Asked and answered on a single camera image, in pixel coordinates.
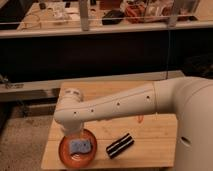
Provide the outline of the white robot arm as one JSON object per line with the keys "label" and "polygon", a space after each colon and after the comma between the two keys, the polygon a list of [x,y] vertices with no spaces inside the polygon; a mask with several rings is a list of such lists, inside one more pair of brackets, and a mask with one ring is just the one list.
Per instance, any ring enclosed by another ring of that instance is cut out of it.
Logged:
{"label": "white robot arm", "polygon": [[177,118],[174,171],[213,171],[213,80],[179,77],[84,101],[70,89],[54,112],[66,134],[78,133],[89,121],[136,114],[169,114]]}

